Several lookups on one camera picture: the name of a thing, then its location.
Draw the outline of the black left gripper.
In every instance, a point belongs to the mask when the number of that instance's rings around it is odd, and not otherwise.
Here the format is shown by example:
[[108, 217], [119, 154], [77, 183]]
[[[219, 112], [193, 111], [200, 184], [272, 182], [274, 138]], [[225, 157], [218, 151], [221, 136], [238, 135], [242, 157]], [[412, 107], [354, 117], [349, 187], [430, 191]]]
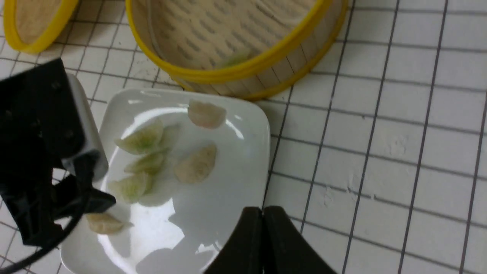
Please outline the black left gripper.
[[56, 220], [104, 213], [115, 197], [93, 186], [94, 157], [61, 158], [84, 143], [60, 58], [1, 80], [1, 197], [24, 245], [46, 247], [65, 232]]

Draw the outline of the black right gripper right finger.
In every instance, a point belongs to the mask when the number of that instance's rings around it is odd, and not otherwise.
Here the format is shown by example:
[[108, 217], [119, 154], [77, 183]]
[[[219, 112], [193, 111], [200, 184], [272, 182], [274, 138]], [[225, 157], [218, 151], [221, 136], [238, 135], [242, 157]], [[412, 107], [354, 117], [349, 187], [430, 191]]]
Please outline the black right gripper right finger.
[[263, 210], [265, 274], [335, 274], [302, 237], [282, 207]]

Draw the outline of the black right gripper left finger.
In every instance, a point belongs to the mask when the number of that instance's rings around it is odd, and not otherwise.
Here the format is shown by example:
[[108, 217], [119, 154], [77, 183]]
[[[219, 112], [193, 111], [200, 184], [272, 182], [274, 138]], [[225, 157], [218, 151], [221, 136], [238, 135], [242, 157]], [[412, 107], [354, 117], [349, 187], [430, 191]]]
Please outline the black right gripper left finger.
[[205, 274], [261, 274], [263, 217], [259, 207], [245, 207], [230, 238]]

